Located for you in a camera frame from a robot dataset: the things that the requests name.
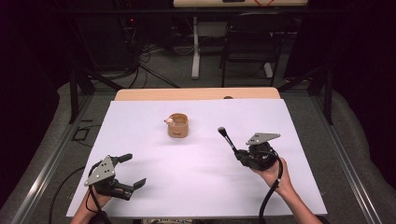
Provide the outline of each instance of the wire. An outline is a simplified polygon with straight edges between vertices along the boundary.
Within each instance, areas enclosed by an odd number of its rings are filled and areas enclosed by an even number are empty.
[[[98,213],[97,211],[93,211],[93,210],[91,210],[91,208],[88,207],[88,200],[90,199],[90,197],[91,197],[91,194],[89,193],[87,199],[85,200],[85,208],[87,208],[87,210],[90,212]]]
[[[175,87],[175,88],[180,88],[177,84],[175,84],[174,82],[172,82],[171,80],[169,80],[167,77],[164,77],[163,75],[161,75],[161,74],[159,74],[159,73],[157,73],[157,72],[155,72],[155,71],[153,71],[153,70],[147,68],[147,67],[146,67],[145,65],[143,65],[143,64],[140,64],[140,66],[141,66],[144,70],[146,70],[146,71],[148,71],[150,74],[152,74],[153,76],[155,76],[155,77],[157,77],[157,78],[163,80],[164,82],[168,83],[169,85],[171,85],[171,86],[173,86],[173,87]]]
[[[260,212],[259,212],[259,223],[260,224],[265,224],[265,220],[263,218],[264,215],[264,210],[265,206],[268,204],[268,201],[270,200],[272,194],[276,190],[277,186],[279,185],[280,178],[282,178],[283,175],[283,163],[282,160],[276,155],[276,159],[279,161],[279,169],[277,173],[277,180],[274,182],[274,184],[271,186],[270,190],[268,190],[267,195],[265,195],[264,200],[262,201],[262,206],[260,207]]]
[[[137,68],[136,68],[136,75],[134,76],[134,80],[132,80],[131,85],[129,85],[128,89],[131,89],[131,88],[132,88],[132,86],[134,85],[134,83],[135,83],[136,80],[137,80],[137,76],[138,76],[138,75],[139,75],[139,66],[137,66]]]
[[[270,0],[266,5],[261,4],[258,0],[254,0],[255,3],[257,3],[257,5],[259,7],[269,7],[271,5],[271,3],[273,3],[275,0]]]
[[[194,33],[194,29],[191,27],[191,24],[189,23],[189,20],[187,19],[187,17],[185,17],[184,20],[185,20],[186,23],[189,25],[190,31],[191,31],[191,33],[193,34],[193,33]]]
[[[133,73],[134,73],[134,69],[133,68],[126,68],[125,71],[122,74],[117,75],[117,76],[111,76],[111,75],[109,76],[109,75],[106,75],[106,74],[101,74],[101,75],[103,77],[106,77],[108,80],[116,80],[116,79],[120,79],[120,78],[123,78],[123,77],[128,77],[128,76],[130,76]],[[91,80],[98,80],[98,79],[95,78],[95,77],[91,77]]]
[[[164,48],[161,48],[158,46],[158,44],[150,44],[148,47],[145,47],[142,51],[143,53],[141,54],[142,56],[146,56],[146,54],[159,51],[159,50],[164,50]]]
[[[87,128],[94,128],[94,127],[101,127],[101,126],[102,126],[102,124],[94,124],[94,125],[85,126],[85,127],[83,127],[83,128],[79,128],[79,127],[78,127],[78,129],[79,129],[79,130],[84,130],[84,129],[87,129]],[[90,145],[88,145],[88,144],[82,143],[80,140],[72,140],[72,141],[73,141],[73,142],[77,142],[77,143],[83,145],[84,147],[92,147],[92,146],[90,146]]]
[[[140,89],[144,89],[146,87],[146,84],[148,83],[148,78],[149,78],[148,71],[146,71],[145,74],[146,74],[146,79],[145,79],[145,82],[143,83],[143,86]]]
[[[91,176],[93,170],[94,170],[96,167],[98,167],[100,163],[101,163],[101,161],[97,162],[95,165],[92,166],[92,168],[91,168],[91,170],[90,170],[88,176]],[[87,197],[87,200],[85,201],[85,207],[86,207],[89,211],[96,213],[96,215],[100,215],[100,217],[102,218],[102,220],[103,220],[105,223],[111,223],[110,220],[108,220],[108,218],[107,218],[105,212],[104,212],[104,211],[102,210],[102,208],[100,207],[100,204],[99,204],[99,202],[97,201],[97,199],[96,199],[96,197],[95,197],[95,194],[93,193],[93,189],[92,189],[92,188],[93,188],[92,185],[89,185],[89,186],[88,186],[90,195],[91,195],[91,197],[92,197],[92,199],[93,199],[93,202],[94,202],[95,205],[96,205],[97,211],[93,211],[93,210],[91,210],[91,209],[88,207],[88,198],[89,198],[89,197]]]
[[[177,49],[190,49],[190,50],[187,51],[187,52],[180,52],[180,51],[178,51]],[[179,55],[187,55],[187,54],[190,54],[191,52],[193,52],[194,49],[195,49],[195,46],[174,47],[174,52],[177,53],[177,54],[179,54]]]
[[[75,170],[73,173],[71,173],[71,174],[61,183],[61,185],[59,186],[59,188],[56,189],[55,195],[53,196],[52,202],[50,203],[50,206],[49,206],[49,224],[52,223],[52,210],[53,210],[53,205],[55,204],[56,197],[58,196],[58,193],[61,191],[62,186],[64,185],[64,183],[65,183],[72,175],[74,175],[75,173],[77,173],[77,172],[80,171],[80,170],[83,170],[84,168],[85,168],[85,166],[80,167],[80,168],[78,168],[77,170]]]
[[[150,48],[146,48],[146,49],[142,50],[143,52],[139,56],[139,61],[140,62],[142,62],[142,63],[148,63],[149,62],[149,60],[151,59],[151,50],[150,50]],[[145,57],[148,57],[148,58],[146,60],[143,60],[142,56],[145,56]]]

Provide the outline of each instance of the office chair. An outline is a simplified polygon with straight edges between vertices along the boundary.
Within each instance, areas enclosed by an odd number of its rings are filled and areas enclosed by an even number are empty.
[[[275,63],[270,86],[274,85],[283,40],[293,25],[284,13],[243,12],[231,18],[226,26],[220,61],[221,87],[224,87],[226,62]]]

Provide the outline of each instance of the paper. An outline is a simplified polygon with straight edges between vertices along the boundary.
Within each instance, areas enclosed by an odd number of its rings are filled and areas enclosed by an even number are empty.
[[[163,121],[173,113],[189,117],[186,138],[168,136]],[[248,149],[254,133],[280,133],[269,143],[288,162],[294,187],[314,214],[327,214],[285,102],[232,99],[112,102],[67,216],[81,203],[96,162],[132,153],[116,166],[116,178],[126,185],[146,178],[146,185],[130,201],[111,200],[104,208],[110,217],[256,217],[269,188],[235,158],[218,127],[238,149]],[[291,211],[274,193],[264,215]]]

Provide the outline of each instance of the white table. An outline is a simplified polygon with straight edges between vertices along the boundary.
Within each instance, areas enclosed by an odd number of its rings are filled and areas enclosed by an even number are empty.
[[[150,92],[154,92],[152,97],[147,95]],[[106,155],[126,153],[132,153],[134,158],[116,166],[116,178],[127,185],[142,178],[146,178],[147,183],[133,194],[131,201],[110,201],[104,208],[110,217],[256,217],[269,188],[258,175],[236,160],[217,131],[220,126],[227,129],[235,146],[241,149],[247,149],[245,143],[255,132],[280,133],[281,137],[271,140],[270,144],[288,161],[294,187],[315,214],[327,214],[289,111],[276,95],[276,89],[209,88],[121,93],[107,111],[68,217],[75,214],[87,190],[83,183],[92,165]],[[134,98],[134,93],[135,101],[126,101],[128,95]],[[221,99],[227,95],[235,99]],[[167,135],[163,120],[175,112],[189,116],[190,133],[186,138]],[[291,212],[274,194],[264,215],[285,216]]]
[[[266,6],[270,1],[259,1],[262,5]],[[275,0],[270,4],[271,7],[304,7],[308,0]],[[222,0],[174,0],[174,7],[259,7],[254,0],[246,0],[245,2],[232,2],[223,3]],[[221,22],[209,24],[205,33],[212,33],[212,36],[222,36],[224,34],[225,25]],[[191,78],[199,78],[200,66],[200,50],[198,44],[198,36],[203,35],[199,32],[199,25],[197,17],[193,18],[193,36],[194,36],[194,55],[192,60]]]

